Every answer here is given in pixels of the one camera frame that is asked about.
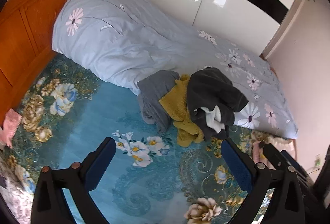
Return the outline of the black and white fleece jacket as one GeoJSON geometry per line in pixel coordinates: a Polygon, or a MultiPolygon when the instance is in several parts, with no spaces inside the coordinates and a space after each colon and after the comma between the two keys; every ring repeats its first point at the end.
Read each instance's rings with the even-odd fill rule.
{"type": "Polygon", "coordinates": [[[235,113],[248,104],[246,96],[219,69],[207,67],[191,75],[187,86],[190,118],[205,140],[224,140],[234,125],[235,113]]]}

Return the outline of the mustard yellow knit garment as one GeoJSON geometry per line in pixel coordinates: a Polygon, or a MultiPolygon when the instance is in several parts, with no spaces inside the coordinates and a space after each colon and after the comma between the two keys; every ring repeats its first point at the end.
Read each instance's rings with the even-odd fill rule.
{"type": "Polygon", "coordinates": [[[174,87],[159,100],[160,105],[173,120],[174,127],[177,128],[177,143],[182,147],[201,143],[204,139],[201,129],[191,121],[187,108],[189,79],[189,75],[182,74],[180,79],[174,80],[174,87]]]}

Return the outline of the pink striped cloth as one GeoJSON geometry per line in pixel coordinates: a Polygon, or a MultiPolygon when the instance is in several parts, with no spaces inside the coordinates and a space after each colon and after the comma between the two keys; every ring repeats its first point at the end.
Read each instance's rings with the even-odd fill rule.
{"type": "Polygon", "coordinates": [[[12,140],[21,121],[22,116],[10,108],[5,115],[5,119],[1,127],[1,149],[4,149],[5,146],[12,148],[12,140]]]}

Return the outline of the pink folded cloth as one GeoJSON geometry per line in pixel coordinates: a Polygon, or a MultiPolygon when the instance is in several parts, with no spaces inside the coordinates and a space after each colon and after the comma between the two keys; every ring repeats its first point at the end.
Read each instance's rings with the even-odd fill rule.
{"type": "Polygon", "coordinates": [[[264,141],[255,141],[252,144],[252,159],[255,163],[264,163],[267,165],[268,160],[263,154],[264,141]]]}

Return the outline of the grey garment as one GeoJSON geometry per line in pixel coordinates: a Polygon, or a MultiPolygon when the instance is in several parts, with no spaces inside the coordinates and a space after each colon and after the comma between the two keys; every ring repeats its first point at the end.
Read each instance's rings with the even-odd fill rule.
{"type": "Polygon", "coordinates": [[[165,133],[171,124],[171,118],[159,100],[176,85],[175,80],[179,78],[177,72],[160,70],[137,83],[141,116],[147,124],[155,124],[158,133],[165,133]]]}

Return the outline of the orange wooden headboard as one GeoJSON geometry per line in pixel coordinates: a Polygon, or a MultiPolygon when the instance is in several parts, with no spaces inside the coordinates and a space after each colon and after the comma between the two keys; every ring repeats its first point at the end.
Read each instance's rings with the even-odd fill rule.
{"type": "Polygon", "coordinates": [[[55,56],[55,20],[67,0],[8,0],[1,11],[1,118],[17,108],[55,56]]]}

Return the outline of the teal floral bed blanket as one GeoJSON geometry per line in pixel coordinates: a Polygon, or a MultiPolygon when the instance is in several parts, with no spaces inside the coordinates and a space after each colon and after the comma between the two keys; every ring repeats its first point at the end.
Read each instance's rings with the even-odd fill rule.
{"type": "Polygon", "coordinates": [[[1,193],[20,223],[30,222],[41,168],[81,161],[105,137],[115,140],[116,153],[91,196],[110,223],[186,223],[199,198],[213,198],[220,209],[212,223],[227,223],[247,196],[219,139],[181,147],[176,127],[160,133],[143,121],[129,89],[64,56],[39,74],[26,68],[12,93],[22,121],[1,154],[1,193]]]}

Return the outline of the light blue floral duvet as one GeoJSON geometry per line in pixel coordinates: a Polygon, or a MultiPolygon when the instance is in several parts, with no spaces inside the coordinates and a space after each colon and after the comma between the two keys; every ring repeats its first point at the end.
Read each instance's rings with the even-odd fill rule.
{"type": "Polygon", "coordinates": [[[218,68],[248,99],[235,123],[295,139],[298,128],[280,82],[256,54],[164,14],[146,0],[67,0],[52,48],[100,79],[139,94],[160,70],[218,68]]]}

